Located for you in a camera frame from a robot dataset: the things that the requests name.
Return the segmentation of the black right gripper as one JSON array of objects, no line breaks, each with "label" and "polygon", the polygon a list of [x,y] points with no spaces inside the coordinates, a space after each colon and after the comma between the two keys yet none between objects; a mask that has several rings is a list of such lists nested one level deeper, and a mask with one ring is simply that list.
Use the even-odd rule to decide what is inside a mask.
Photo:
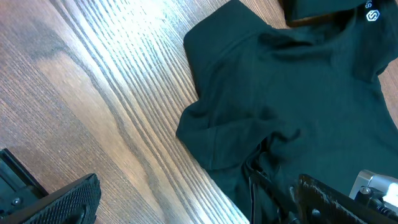
[{"label": "black right gripper", "polygon": [[397,179],[362,170],[349,198],[392,220],[397,219]]}]

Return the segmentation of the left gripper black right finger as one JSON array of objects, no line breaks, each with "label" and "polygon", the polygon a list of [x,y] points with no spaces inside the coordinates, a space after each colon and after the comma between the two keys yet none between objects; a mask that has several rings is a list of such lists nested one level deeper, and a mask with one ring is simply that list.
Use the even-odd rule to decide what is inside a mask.
[{"label": "left gripper black right finger", "polygon": [[397,224],[307,174],[299,176],[296,202],[303,223]]}]

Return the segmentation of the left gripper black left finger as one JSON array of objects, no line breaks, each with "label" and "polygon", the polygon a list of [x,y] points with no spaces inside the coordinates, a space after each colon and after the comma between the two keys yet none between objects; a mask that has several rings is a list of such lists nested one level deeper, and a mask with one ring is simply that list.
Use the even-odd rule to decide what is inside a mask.
[{"label": "left gripper black left finger", "polygon": [[94,224],[100,181],[88,174],[1,220],[2,224]]}]

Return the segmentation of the black t-shirt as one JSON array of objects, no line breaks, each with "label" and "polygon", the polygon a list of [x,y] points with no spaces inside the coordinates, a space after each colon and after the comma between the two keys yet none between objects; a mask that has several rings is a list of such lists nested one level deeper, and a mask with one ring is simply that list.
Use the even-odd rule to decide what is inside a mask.
[{"label": "black t-shirt", "polygon": [[261,177],[284,194],[300,174],[347,194],[362,170],[397,176],[397,127],[379,82],[397,58],[395,1],[293,29],[230,1],[183,44],[198,100],[177,137],[250,221],[280,221]]}]

